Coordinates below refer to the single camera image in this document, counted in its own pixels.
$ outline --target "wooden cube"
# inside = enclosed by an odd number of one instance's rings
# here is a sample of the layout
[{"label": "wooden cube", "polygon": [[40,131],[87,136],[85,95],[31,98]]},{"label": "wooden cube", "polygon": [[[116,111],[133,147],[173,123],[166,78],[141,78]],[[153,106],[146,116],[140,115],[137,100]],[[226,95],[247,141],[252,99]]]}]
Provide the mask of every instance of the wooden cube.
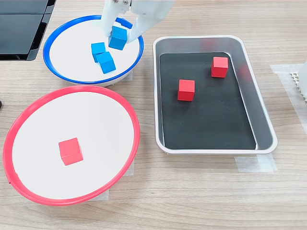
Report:
[{"label": "wooden cube", "polygon": [[228,71],[227,57],[214,57],[211,67],[211,76],[215,78],[225,78]]},{"label": "wooden cube", "polygon": [[195,94],[194,80],[179,80],[178,100],[179,101],[193,101]]},{"label": "wooden cube", "polygon": [[112,26],[111,35],[109,37],[109,47],[113,49],[123,50],[127,43],[128,35],[127,30]]},{"label": "wooden cube", "polygon": [[115,63],[110,52],[97,55],[97,60],[103,73],[109,73],[116,70]]},{"label": "wooden cube", "polygon": [[106,46],[104,42],[100,43],[92,43],[92,55],[95,62],[98,62],[97,55],[105,53],[106,52]]},{"label": "wooden cube", "polygon": [[81,148],[77,138],[60,142],[59,151],[65,165],[74,164],[83,160]]}]

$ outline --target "red rim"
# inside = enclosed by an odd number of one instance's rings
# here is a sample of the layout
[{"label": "red rim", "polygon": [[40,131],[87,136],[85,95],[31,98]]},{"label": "red rim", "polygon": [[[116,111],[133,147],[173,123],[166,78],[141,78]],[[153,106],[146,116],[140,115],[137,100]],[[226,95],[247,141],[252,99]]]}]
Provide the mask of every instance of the red rim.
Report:
[{"label": "red rim", "polygon": [[[14,140],[15,140],[15,137],[20,127],[28,119],[28,117],[31,114],[33,114],[37,109],[39,109],[41,106],[45,105],[46,103],[58,97],[64,96],[66,94],[74,93],[74,92],[100,93],[120,103],[128,112],[132,120],[132,123],[133,123],[133,130],[134,130],[133,146],[132,146],[131,153],[130,153],[130,156],[127,162],[125,163],[123,168],[119,171],[119,173],[111,181],[109,181],[106,185],[102,186],[96,191],[91,192],[87,195],[83,195],[83,196],[71,198],[71,199],[45,198],[45,197],[39,196],[31,192],[30,190],[28,190],[18,178],[18,175],[15,172],[13,161],[12,161],[12,148],[13,148]],[[139,147],[139,142],[140,142],[140,124],[139,124],[135,111],[133,110],[132,106],[129,104],[129,102],[125,98],[123,98],[122,96],[120,96],[118,93],[114,91],[111,91],[109,89],[102,88],[99,86],[91,86],[91,85],[70,86],[64,89],[60,89],[60,90],[51,92],[43,96],[42,98],[38,99],[36,102],[31,104],[26,110],[24,110],[20,114],[20,116],[16,119],[16,121],[12,125],[6,137],[6,140],[4,143],[4,149],[3,149],[3,165],[4,165],[4,170],[5,170],[9,183],[24,197],[34,202],[43,204],[43,205],[64,206],[64,205],[78,204],[86,200],[92,199],[95,196],[103,193],[104,191],[109,189],[111,186],[113,186],[125,174],[125,172],[128,170],[128,168],[133,162],[133,159]]]}]

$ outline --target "metal tray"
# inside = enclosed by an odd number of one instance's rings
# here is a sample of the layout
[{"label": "metal tray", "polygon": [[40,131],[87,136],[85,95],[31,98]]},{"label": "metal tray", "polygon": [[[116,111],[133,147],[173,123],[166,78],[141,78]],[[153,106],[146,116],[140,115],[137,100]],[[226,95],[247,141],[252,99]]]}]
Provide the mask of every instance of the metal tray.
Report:
[{"label": "metal tray", "polygon": [[[267,154],[277,137],[243,42],[230,35],[162,37],[153,44],[155,138],[168,154]],[[225,79],[210,76],[228,57]],[[192,102],[177,100],[179,79],[195,80]]]}]

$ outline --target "wood grain surface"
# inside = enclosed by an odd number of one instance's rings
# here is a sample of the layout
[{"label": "wood grain surface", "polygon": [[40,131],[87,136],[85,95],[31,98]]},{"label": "wood grain surface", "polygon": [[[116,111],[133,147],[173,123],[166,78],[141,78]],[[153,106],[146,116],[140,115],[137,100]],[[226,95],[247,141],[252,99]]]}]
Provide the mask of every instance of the wood grain surface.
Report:
[{"label": "wood grain surface", "polygon": [[[26,107],[70,85],[45,66],[46,38],[69,20],[101,13],[103,4],[58,0],[37,59],[0,62],[0,149]],[[130,13],[125,17],[134,18]],[[143,35],[145,50],[133,81],[109,87],[132,104],[140,120],[134,176],[115,184],[108,201],[48,207],[15,191],[1,166],[0,229],[307,229],[307,135],[270,68],[307,60],[306,25],[307,1],[177,0],[167,18]],[[277,171],[242,173],[233,156],[168,156],[159,150],[154,140],[152,44],[173,35],[235,35],[243,40],[279,140],[273,153]]]}]

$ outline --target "black object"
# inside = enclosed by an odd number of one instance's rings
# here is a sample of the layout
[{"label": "black object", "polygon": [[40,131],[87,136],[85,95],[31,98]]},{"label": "black object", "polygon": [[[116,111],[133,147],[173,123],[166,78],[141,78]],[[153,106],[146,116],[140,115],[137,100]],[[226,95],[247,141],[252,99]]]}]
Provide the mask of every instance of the black object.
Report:
[{"label": "black object", "polygon": [[[211,77],[213,57],[228,57],[226,78]],[[231,59],[226,53],[163,54],[160,75],[167,148],[255,149]],[[180,79],[195,80],[192,102],[177,100]]]},{"label": "black object", "polygon": [[0,0],[0,60],[34,60],[56,0]]}]

